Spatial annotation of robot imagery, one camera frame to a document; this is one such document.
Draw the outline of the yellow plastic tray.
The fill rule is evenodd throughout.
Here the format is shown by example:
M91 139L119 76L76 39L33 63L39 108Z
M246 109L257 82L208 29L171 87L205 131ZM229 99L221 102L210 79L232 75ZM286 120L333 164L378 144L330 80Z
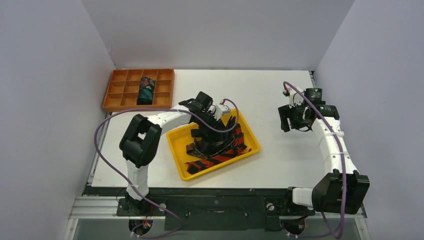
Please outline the yellow plastic tray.
M239 116L238 116L238 124L240 124L241 130L244 133L244 143L247 145L249 149L252 149L252 150L241 156L235 157L229 161L226 161L224 163L213 166L211 168L208 168L206 170L203 170L195 174L190 174L187 172L188 165L186 164L186 162L196 161L198 160L198 158L188 155L186 153L187 151L186 146L188 144L193 143L193 138L191 137L191 130L197 129L198 125L196 123L191 123L187 126L183 126L183 127L169 131L166 134L166 137L167 137L167 141L168 141L170 150L172 152L173 159L174 159L174 162L175 162L175 165L181 180L183 181L194 180L202 175L209 174L215 170L218 170L220 168L233 164L237 161L241 161L243 159L246 159L247 157L257 154L261 150L260 144L258 143L256 137L254 136L244 116L241 113L239 113Z

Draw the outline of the navy striped tie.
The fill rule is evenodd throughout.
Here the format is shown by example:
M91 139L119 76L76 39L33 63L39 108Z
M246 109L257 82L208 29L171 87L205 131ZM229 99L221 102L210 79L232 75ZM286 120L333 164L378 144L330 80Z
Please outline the navy striped tie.
M190 122L198 124L198 128L190 131L193 143L186 146L186 153L190 156L206 159L223 151L233 142L235 130L219 133L208 128L193 116Z

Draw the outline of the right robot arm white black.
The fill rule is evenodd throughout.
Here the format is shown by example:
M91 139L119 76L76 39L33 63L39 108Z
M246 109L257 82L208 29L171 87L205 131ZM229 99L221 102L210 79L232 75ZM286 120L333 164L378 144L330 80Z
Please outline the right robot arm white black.
M289 103L278 108L281 129L313 132L325 170L315 187L294 187L292 193L282 199L283 209L289 214L296 213L302 206L317 212L356 214L370 180L359 173L348 153L337 108L326 104L320 88L285 87L283 94Z

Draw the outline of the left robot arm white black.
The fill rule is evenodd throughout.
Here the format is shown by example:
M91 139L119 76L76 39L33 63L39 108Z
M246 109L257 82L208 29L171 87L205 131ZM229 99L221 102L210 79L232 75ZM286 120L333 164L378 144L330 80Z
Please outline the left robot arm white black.
M224 102L213 104L213 99L201 91L196 98L183 100L166 112L135 115L119 143L131 181L125 193L128 208L136 215L143 215L150 209L144 197L149 194L148 166L157 154L163 134L196 123L198 127L190 132L193 142L187 145L186 153L206 160L224 153L234 144L239 117L232 116L227 123L221 119L230 112Z

